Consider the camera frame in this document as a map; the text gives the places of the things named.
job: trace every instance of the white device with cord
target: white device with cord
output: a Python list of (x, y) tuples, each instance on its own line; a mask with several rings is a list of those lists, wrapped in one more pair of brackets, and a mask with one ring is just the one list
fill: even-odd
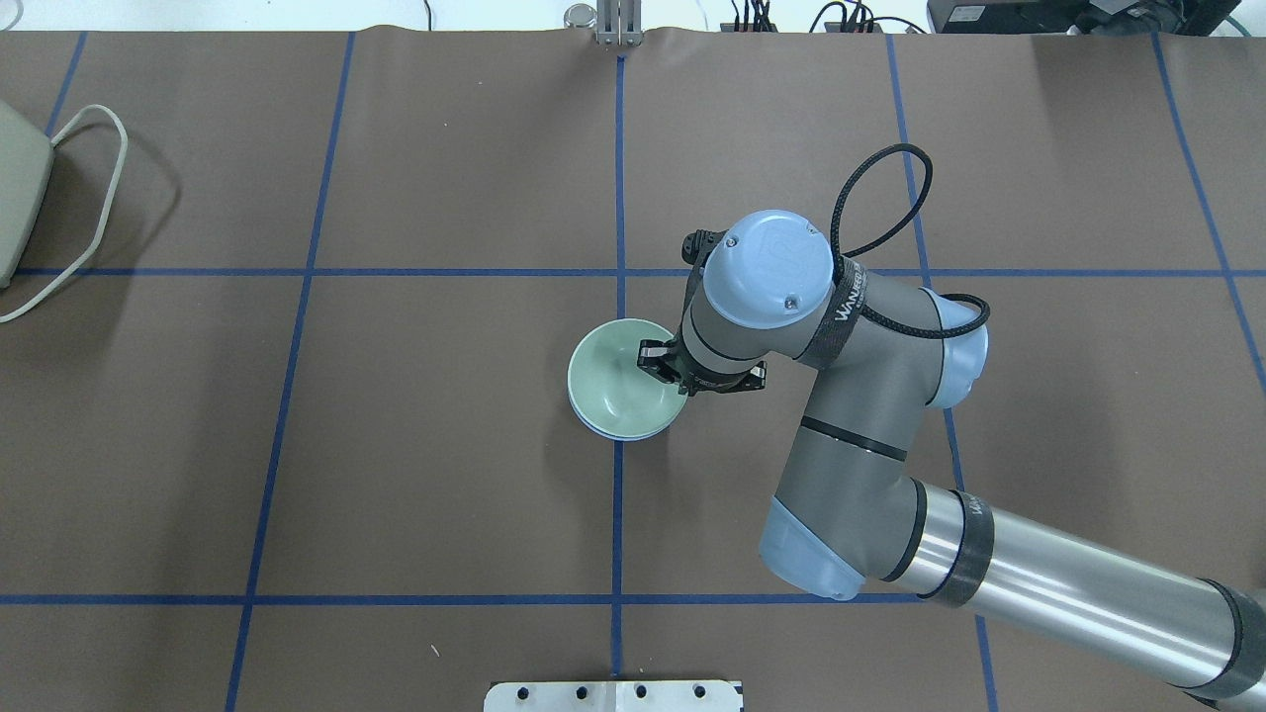
[(110, 174), (110, 182), (105, 189), (105, 201), (101, 217), (96, 223), (96, 231), (92, 233), (92, 241), (77, 260), (71, 262), (25, 304), (8, 314), (0, 314), (0, 323), (11, 322), (32, 310), (65, 284), (75, 274), (75, 270), (82, 267), (101, 246), (101, 236), (105, 234), (105, 224), (110, 219), (114, 194), (119, 188), (123, 163), (128, 156), (128, 130), (114, 111), (100, 104), (90, 104), (80, 109), (49, 141), (18, 111), (0, 101), (0, 166), (4, 166), (0, 171), (0, 289), (9, 285), (14, 270), (18, 269), (18, 260), (30, 238), (30, 229), (34, 227), (35, 215), (39, 213), (39, 205), (48, 186), (48, 175), (53, 165), (53, 148), (65, 141), (90, 111), (101, 111), (108, 115), (119, 132), (119, 156), (114, 161), (114, 172)]

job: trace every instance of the white floor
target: white floor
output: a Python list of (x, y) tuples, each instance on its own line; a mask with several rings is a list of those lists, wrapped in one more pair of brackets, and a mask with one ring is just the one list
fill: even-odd
[[(576, 0), (430, 0), (437, 30), (552, 29)], [(780, 32), (806, 32), (824, 0), (774, 0)], [(867, 0), (880, 15), (927, 28), (925, 0)], [(643, 0), (643, 27), (715, 32), (734, 16), (729, 0)], [(329, 30), (394, 24), (423, 29), (422, 0), (0, 0), (0, 27), (92, 30)], [(834, 19), (838, 10), (830, 10)], [(1243, 0), (1233, 14), (1255, 35), (1266, 35), (1266, 0)], [(893, 23), (890, 32), (900, 32)], [(1223, 24), (1215, 34), (1238, 35)]]

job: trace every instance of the light blue joint cap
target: light blue joint cap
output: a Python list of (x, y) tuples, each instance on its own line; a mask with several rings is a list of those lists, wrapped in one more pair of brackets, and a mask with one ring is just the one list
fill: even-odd
[[(923, 288), (923, 291), (932, 295), (932, 302), (941, 315), (942, 328), (961, 327), (976, 318), (976, 312), (972, 309), (951, 302), (928, 288)], [(989, 356), (989, 327), (946, 338), (941, 342), (941, 347), (943, 350), (941, 385), (928, 402), (928, 408), (952, 408), (967, 398), (971, 384), (985, 371), (985, 359)]]
[(776, 329), (813, 314), (830, 294), (830, 243), (806, 219), (761, 210), (734, 223), (704, 267), (717, 313), (752, 329)]
[(866, 583), (777, 497), (761, 535), (761, 559), (780, 579), (822, 598), (852, 601)]

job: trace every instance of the robotic arm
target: robotic arm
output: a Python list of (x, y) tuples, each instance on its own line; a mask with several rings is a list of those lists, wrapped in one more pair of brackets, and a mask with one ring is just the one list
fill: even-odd
[(987, 310), (867, 272), (782, 210), (696, 232), (682, 256), (694, 269), (681, 326), (642, 342), (643, 371), (691, 395), (762, 388), (771, 351), (819, 371), (761, 537), (774, 573), (839, 601), (867, 578), (893, 582), (1133, 665), (1210, 707), (1266, 709), (1263, 592), (1171, 573), (905, 474), (922, 410), (957, 404), (981, 374)]

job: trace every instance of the green bowl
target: green bowl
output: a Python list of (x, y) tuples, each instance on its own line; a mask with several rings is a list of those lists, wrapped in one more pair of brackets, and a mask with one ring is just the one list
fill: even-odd
[(643, 319), (606, 322), (580, 340), (567, 364), (567, 399), (598, 435), (630, 442), (672, 423), (686, 397), (637, 367), (643, 338), (667, 341), (672, 333)]

